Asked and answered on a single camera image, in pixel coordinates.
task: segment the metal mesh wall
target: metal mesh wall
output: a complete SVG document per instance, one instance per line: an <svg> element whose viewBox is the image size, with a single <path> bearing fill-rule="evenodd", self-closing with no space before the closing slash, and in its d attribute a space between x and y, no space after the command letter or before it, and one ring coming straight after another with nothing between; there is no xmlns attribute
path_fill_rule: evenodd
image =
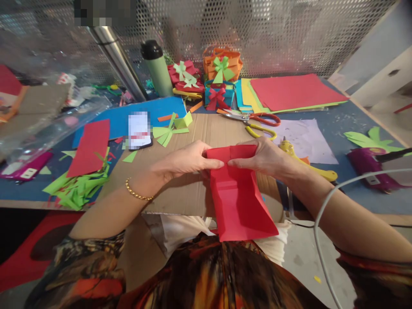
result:
<svg viewBox="0 0 412 309"><path fill-rule="evenodd" d="M137 24L115 27L142 80L140 42L156 39L175 61L202 68L210 46L241 52L241 76L330 76L396 0L138 0ZM2 0L0 59L20 78L80 85L117 82L67 0Z"/></svg>

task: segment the white cable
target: white cable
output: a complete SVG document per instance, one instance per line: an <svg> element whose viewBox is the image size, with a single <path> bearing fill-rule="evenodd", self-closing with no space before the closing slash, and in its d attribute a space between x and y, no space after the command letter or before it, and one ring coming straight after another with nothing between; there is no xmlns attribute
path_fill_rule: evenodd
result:
<svg viewBox="0 0 412 309"><path fill-rule="evenodd" d="M333 188L332 191L329 192L329 194L325 198L325 201L322 204L321 209L319 210L318 216L316 217L316 220L315 220L315 225L313 226L313 230L314 230L314 233L315 233L316 248L318 250L319 259L321 260L321 265L322 265L323 272L325 274L326 283L329 287L330 293L332 294L333 300L335 301L335 304L339 309L342 309L342 306L340 305L340 302L339 302L339 300L336 296L336 293L335 293L335 291L332 287L332 284L330 282L329 274L327 273L327 269L326 269L326 266L325 266L325 261L323 259L323 254L322 254L322 251L321 251L321 247L319 245L318 226L319 226L319 222L321 220L323 211L325 210L327 203L329 202L330 198L335 193L335 191L338 190L339 188L343 187L344 185L350 184L352 182L358 181L358 180L363 179L363 178L367 178L369 176L375 176L375 175L386 174L386 173L400 173L400 172L412 172L412 168L367 173L367 174L363 174L362 176L355 177L355 178L352 178L352 179L347 180L345 182L342 182L342 183L338 184L335 188Z"/></svg>

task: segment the green water bottle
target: green water bottle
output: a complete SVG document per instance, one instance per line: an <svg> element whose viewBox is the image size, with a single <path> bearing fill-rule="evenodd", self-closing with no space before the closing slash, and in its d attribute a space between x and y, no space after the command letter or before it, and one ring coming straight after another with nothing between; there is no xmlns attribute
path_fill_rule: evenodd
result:
<svg viewBox="0 0 412 309"><path fill-rule="evenodd" d="M159 96L172 96L172 81L170 80L169 72L167 71L162 48L158 45L156 40L148 40L142 43L142 56L149 68L153 86Z"/></svg>

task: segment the table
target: table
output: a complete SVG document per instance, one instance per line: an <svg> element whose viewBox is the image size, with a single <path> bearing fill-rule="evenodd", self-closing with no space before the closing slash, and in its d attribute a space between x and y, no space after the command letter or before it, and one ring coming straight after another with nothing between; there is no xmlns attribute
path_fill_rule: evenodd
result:
<svg viewBox="0 0 412 309"><path fill-rule="evenodd" d="M336 90L328 81L324 80L324 83ZM196 113L199 112L205 113L208 111L201 108L196 111ZM355 131L366 133L371 127L379 125L382 127L382 139L393 139L394 146L407 146L394 134L390 134L389 130L363 107L352 101L332 107L328 111L281 114L280 116L281 119L288 120L315 118L318 121L318 126L335 154L339 165L314 164L314 166L324 170L335 170L339 175L338 182L343 182L356 176L354 169L346 157L346 153L348 153L351 148L356 148L356 145L345 138L343 135L344 132ZM54 209L54 205L47 202L49 199L48 194L42 192L42 189L69 168L71 159L66 158L59 161L59 158L63 156L61 153L62 150L71 149L72 139L73 136L67 137L52 150L55 155L48 164L52 175L38 175L33 181L21 185L15 185L13 182L0 179L2 188L0 191L0 207ZM110 151L116 158L120 158L122 154L121 144L116 144L114 141L111 141L109 146ZM116 162L117 159L112 160L110 171ZM287 205L286 189L282 184L279 185L279 190L283 205ZM412 200L412 190L403 189L388 195L370 190L362 183L355 182L345 186L344 191L349 197L388 223L412 225L412 203L410 203ZM300 216L302 219L308 218L307 212L298 206L295 206L295 215Z"/></svg>

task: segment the black bottle cap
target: black bottle cap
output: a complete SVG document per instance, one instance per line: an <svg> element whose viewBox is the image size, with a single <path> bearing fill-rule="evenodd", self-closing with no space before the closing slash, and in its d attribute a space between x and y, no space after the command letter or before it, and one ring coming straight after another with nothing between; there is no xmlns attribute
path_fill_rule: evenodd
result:
<svg viewBox="0 0 412 309"><path fill-rule="evenodd" d="M154 60L163 56L162 48L156 40L147 40L141 44L141 47L141 53L145 60Z"/></svg>

